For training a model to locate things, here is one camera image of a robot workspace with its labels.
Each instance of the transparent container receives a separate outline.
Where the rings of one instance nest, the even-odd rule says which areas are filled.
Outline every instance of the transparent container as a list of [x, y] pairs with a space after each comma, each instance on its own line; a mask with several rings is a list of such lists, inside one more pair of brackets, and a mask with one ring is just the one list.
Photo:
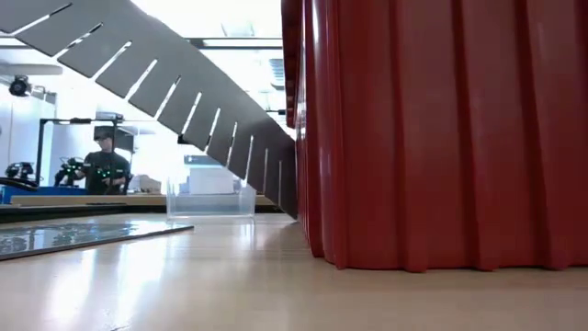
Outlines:
[[254, 215], [256, 191], [203, 154], [184, 154], [167, 182], [167, 218]]

